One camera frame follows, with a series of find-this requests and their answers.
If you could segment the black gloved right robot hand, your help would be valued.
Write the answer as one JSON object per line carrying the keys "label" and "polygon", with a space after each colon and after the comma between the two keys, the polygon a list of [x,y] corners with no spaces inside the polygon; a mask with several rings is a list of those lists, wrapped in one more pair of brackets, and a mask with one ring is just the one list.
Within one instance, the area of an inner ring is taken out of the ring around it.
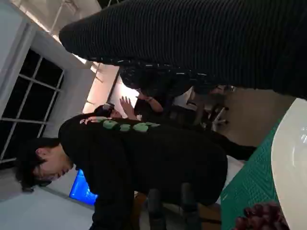
{"label": "black gloved right robot hand", "polygon": [[304,0],[125,0],[64,26],[59,40],[89,61],[170,70],[202,87],[307,97]]}

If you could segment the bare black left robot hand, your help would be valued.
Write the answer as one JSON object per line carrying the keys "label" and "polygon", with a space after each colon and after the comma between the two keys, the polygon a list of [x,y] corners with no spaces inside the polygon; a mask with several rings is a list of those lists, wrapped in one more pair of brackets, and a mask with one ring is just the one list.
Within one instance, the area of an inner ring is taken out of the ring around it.
{"label": "bare black left robot hand", "polygon": [[[199,209],[194,193],[189,183],[181,185],[181,206],[180,206],[185,230],[201,230]],[[158,189],[151,189],[147,196],[147,210],[151,230],[166,230],[166,219],[163,212],[161,194]]]}

